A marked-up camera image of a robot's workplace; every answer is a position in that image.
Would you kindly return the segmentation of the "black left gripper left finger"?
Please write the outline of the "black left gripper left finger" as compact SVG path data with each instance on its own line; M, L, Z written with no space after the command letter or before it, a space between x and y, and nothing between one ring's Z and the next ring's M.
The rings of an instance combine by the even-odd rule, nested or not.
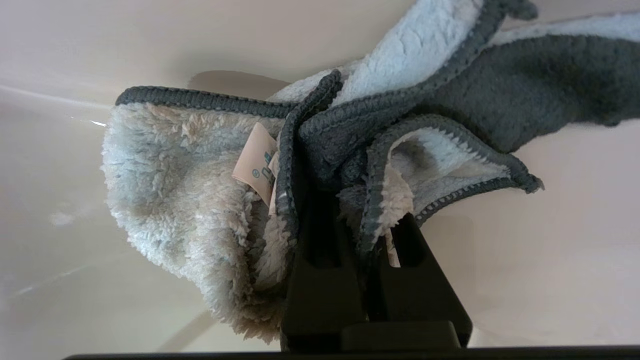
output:
M364 322L352 233L333 193L310 192L281 322L283 351L340 351L343 330Z

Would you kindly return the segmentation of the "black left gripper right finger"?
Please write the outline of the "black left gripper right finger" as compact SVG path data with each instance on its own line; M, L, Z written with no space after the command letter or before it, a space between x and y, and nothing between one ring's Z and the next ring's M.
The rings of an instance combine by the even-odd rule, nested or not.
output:
M369 271L369 319L430 332L430 343L465 347L473 322L428 246L413 214L391 228L391 245L378 239Z

